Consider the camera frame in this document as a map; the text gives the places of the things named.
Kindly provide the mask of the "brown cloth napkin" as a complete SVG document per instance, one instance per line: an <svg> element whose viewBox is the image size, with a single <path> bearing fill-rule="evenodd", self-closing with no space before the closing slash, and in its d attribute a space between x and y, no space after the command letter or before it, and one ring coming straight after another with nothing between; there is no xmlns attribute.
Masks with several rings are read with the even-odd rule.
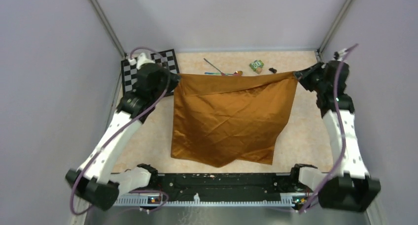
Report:
<svg viewBox="0 0 418 225"><path fill-rule="evenodd" d="M182 74L174 90L171 157L213 167L236 160L272 164L297 84L292 72Z"/></svg>

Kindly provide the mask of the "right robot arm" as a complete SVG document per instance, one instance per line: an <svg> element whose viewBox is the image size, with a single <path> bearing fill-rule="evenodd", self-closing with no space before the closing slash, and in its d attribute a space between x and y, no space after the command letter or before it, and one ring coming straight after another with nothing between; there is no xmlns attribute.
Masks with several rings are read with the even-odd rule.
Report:
<svg viewBox="0 0 418 225"><path fill-rule="evenodd" d="M309 164L292 167L290 187L296 192L312 190L301 209L317 201L326 209L365 212L381 191L381 184L370 176L359 150L355 107L345 92L349 65L342 61L319 62L293 74L305 90L316 93L333 157L328 173Z"/></svg>

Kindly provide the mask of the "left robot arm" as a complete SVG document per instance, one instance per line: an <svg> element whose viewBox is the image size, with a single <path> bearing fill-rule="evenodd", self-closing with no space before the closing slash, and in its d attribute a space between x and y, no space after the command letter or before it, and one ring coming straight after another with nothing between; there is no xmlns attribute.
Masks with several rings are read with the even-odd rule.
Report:
<svg viewBox="0 0 418 225"><path fill-rule="evenodd" d="M91 155L77 169L69 169L65 179L71 187L70 210L75 215L75 197L79 197L103 211L117 199L135 189L146 192L158 186L157 170L139 164L126 172L112 172L113 167L133 134L144 124L157 103L179 84L180 76L153 62L137 68L137 80L125 93L111 122Z"/></svg>

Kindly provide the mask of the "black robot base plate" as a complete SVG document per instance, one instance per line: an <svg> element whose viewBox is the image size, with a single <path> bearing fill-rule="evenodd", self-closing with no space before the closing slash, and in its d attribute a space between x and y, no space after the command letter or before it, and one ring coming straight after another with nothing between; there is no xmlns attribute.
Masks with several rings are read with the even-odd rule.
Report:
<svg viewBox="0 0 418 225"><path fill-rule="evenodd" d="M163 191L170 202L280 201L289 193L311 192L288 173L165 173L154 176L144 190Z"/></svg>

